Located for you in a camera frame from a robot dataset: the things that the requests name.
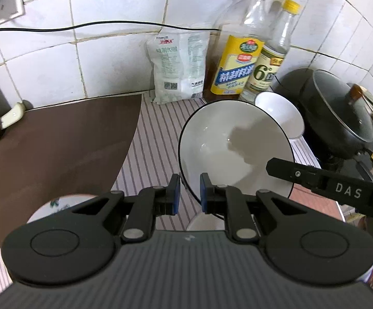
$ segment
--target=yellow bottle cap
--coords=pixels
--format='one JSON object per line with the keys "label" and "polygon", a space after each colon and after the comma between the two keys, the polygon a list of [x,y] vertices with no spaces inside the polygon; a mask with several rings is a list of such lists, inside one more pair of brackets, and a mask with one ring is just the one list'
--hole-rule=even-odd
{"label": "yellow bottle cap", "polygon": [[300,5],[293,0],[285,0],[283,9],[291,14],[298,14]]}

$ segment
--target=yellow label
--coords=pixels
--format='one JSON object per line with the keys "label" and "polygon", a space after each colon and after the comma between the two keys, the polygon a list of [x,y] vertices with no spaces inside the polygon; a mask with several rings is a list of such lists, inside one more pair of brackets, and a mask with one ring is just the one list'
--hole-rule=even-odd
{"label": "yellow label", "polygon": [[229,36],[212,82],[211,92],[218,95],[240,94],[263,45],[264,42],[256,38]]}
{"label": "yellow label", "polygon": [[265,90],[269,87],[274,79],[281,64],[284,55],[264,47],[256,61],[253,73],[251,73],[247,89]]}

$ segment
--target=striped tablecloth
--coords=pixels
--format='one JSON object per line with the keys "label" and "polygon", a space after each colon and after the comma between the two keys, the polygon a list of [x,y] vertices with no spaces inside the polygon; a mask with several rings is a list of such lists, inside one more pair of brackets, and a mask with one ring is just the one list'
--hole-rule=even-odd
{"label": "striped tablecloth", "polygon": [[[203,104],[194,99],[155,105],[144,94],[132,144],[112,189],[135,195],[144,187],[166,185],[173,173],[179,173],[177,145],[182,126]],[[319,167],[303,138],[291,141],[291,146],[297,163]],[[156,228],[185,230],[200,210],[200,205],[183,189],[178,215],[157,218]],[[0,255],[0,293],[11,283]]]}

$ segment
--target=white bowl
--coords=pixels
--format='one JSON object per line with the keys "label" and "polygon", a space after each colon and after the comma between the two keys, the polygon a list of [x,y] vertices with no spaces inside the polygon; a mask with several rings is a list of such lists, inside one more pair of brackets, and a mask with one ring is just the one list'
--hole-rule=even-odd
{"label": "white bowl", "polygon": [[273,92],[262,92],[255,98],[255,105],[271,115],[289,139],[300,138],[304,133],[304,120],[301,114],[283,96]]}
{"label": "white bowl", "polygon": [[225,230],[225,222],[220,218],[211,215],[203,214],[200,212],[192,220],[188,227],[187,231],[215,231],[215,230]]}
{"label": "white bowl", "polygon": [[244,194],[267,189],[288,197],[293,184],[270,177],[265,170],[273,157],[294,161],[288,138],[266,112],[242,101],[221,100],[200,107],[179,138],[181,175],[199,201],[203,172],[213,184],[232,185]]}
{"label": "white bowl", "polygon": [[29,218],[27,223],[40,220],[43,217],[55,214],[56,212],[70,208],[74,205],[85,202],[94,197],[96,197],[96,195],[91,194],[71,194],[59,197],[56,200],[45,203],[39,209],[37,209],[34,212],[34,214]]}

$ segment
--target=plastic bottle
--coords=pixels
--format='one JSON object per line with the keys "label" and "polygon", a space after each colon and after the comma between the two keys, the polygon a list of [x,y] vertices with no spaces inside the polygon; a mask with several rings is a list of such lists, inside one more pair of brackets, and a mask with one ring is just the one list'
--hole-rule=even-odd
{"label": "plastic bottle", "polygon": [[217,23],[221,34],[209,61],[205,88],[212,94],[206,100],[241,93],[269,38],[265,0],[239,0]]}
{"label": "plastic bottle", "polygon": [[274,75],[289,51],[291,33],[298,11],[298,3],[285,0],[283,9],[271,25],[271,39],[265,43],[261,55],[255,63],[254,70],[239,97],[241,100],[254,103],[259,92],[268,90]]}

